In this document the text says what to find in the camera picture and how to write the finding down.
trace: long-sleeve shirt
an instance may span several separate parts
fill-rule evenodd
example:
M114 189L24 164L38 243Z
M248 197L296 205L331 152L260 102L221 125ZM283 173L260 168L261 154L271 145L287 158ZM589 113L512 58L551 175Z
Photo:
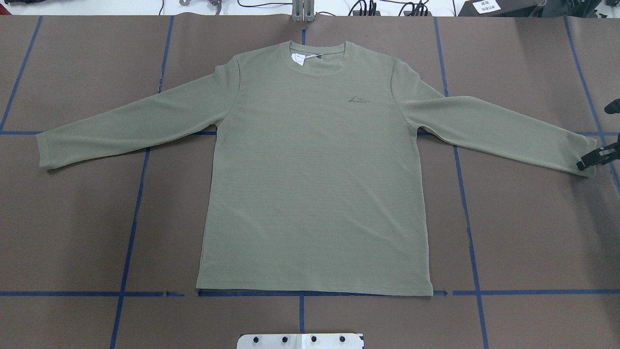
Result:
M594 139L474 97L444 97L403 61L351 42L241 53L212 75L38 134L40 167L211 124L199 289L432 295L420 128L460 147L595 174L576 166Z

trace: mountain logo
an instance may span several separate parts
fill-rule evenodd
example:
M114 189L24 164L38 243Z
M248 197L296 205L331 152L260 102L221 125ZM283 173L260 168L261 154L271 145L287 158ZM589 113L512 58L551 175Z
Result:
M354 102L355 103L368 103L369 101L367 101L366 99L362 99L362 98L359 98L359 97L355 96L355 97L351 98L351 100L349 100L349 102L350 103L354 103Z

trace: white label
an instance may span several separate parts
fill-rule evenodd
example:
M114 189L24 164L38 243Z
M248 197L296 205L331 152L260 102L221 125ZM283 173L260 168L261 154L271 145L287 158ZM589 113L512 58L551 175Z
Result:
M295 63L299 65L304 65L304 61L306 61L306 56L300 55L298 53L292 53L291 58L293 59L293 61L295 61Z
M473 5L479 14L501 10L500 6L495 0L478 1L474 2Z

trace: white sign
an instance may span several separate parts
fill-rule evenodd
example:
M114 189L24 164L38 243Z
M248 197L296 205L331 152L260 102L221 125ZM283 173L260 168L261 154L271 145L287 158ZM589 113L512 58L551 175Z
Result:
M497 1L495 0L478 1L478 2L474 2L473 5L479 14L501 10L500 6L497 4Z

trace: shirt cuff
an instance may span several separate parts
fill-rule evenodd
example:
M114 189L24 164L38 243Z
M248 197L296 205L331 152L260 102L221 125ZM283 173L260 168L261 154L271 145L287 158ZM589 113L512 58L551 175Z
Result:
M53 168L51 162L50 147L47 143L47 135L44 133L36 134L39 149L39 168L50 170Z

